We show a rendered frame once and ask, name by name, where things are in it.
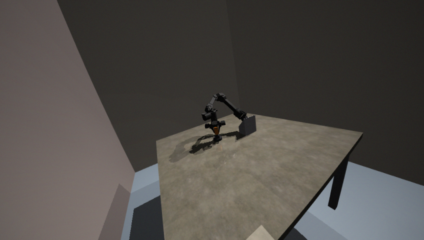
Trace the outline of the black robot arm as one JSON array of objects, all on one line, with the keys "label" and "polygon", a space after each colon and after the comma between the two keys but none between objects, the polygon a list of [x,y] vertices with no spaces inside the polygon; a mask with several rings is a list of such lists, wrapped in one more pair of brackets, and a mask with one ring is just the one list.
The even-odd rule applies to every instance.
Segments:
[{"label": "black robot arm", "polygon": [[[224,93],[218,93],[218,94],[214,94],[210,103],[206,105],[205,113],[202,113],[202,118],[204,121],[217,117],[216,111],[218,110],[216,110],[215,108],[212,110],[214,101],[220,101],[225,103],[234,112],[234,115],[239,120],[243,121],[244,119],[248,118],[246,115],[247,112],[241,110],[240,108],[236,108],[229,100],[227,100]],[[213,128],[218,127],[218,125],[220,125],[220,121],[217,121],[217,119],[211,120],[211,125]]]}]

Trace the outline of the grey round pedestal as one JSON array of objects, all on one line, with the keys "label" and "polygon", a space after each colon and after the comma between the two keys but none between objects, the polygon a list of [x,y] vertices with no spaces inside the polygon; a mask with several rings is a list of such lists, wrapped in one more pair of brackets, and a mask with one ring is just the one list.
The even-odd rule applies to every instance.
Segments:
[{"label": "grey round pedestal", "polygon": [[219,141],[221,141],[221,140],[222,140],[222,136],[221,136],[221,135],[219,135],[219,134],[216,134],[216,135],[215,135],[215,137],[213,138],[213,140],[214,140],[215,142],[219,142]]}]

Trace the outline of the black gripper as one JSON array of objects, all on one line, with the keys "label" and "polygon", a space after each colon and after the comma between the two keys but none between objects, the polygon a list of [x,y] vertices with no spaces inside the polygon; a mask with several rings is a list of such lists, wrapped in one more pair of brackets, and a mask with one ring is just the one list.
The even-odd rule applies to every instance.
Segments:
[{"label": "black gripper", "polygon": [[[211,121],[212,121],[212,120],[213,120],[213,121],[215,121],[215,119],[218,121],[217,117],[215,117],[215,118],[211,118]],[[221,127],[221,126],[224,126],[224,125],[226,125],[225,121],[224,121],[224,120],[220,121],[220,125],[218,125],[218,132],[220,132],[220,127]],[[214,128],[212,127],[212,125],[211,125],[211,124],[206,123],[206,124],[205,124],[205,129],[207,129],[207,128],[212,129],[212,131],[215,133]]]}]

